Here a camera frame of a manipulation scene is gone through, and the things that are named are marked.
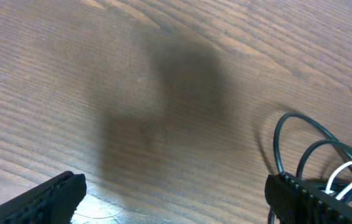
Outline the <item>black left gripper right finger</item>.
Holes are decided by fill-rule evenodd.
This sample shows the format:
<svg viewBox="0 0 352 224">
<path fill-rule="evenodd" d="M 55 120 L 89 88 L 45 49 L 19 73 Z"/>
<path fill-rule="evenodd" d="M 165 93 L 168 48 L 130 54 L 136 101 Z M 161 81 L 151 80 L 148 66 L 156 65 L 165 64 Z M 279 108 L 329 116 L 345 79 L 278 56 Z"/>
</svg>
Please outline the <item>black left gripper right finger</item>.
<svg viewBox="0 0 352 224">
<path fill-rule="evenodd" d="M 321 191 L 322 186 L 289 173 L 269 175 L 265 183 L 265 199 L 270 206 L 267 223 L 352 223 L 352 207 Z"/>
</svg>

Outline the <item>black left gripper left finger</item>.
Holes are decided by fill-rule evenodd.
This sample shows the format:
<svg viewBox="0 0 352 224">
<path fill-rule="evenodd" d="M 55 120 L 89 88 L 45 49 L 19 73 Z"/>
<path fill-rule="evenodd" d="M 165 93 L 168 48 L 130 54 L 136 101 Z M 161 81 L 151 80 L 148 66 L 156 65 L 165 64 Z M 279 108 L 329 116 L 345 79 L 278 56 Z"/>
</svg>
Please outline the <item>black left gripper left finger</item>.
<svg viewBox="0 0 352 224">
<path fill-rule="evenodd" d="M 70 223 L 86 194 L 85 175 L 65 171 L 0 205 L 0 224 Z"/>
</svg>

